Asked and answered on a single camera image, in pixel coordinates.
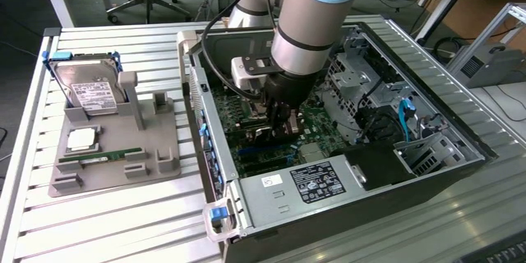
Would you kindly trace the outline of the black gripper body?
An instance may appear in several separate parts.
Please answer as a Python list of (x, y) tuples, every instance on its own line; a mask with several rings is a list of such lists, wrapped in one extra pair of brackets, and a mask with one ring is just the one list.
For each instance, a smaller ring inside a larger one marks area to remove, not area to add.
[(297, 108), (305, 101), (317, 79), (317, 74), (293, 75), (288, 72), (271, 73), (264, 82), (264, 101)]

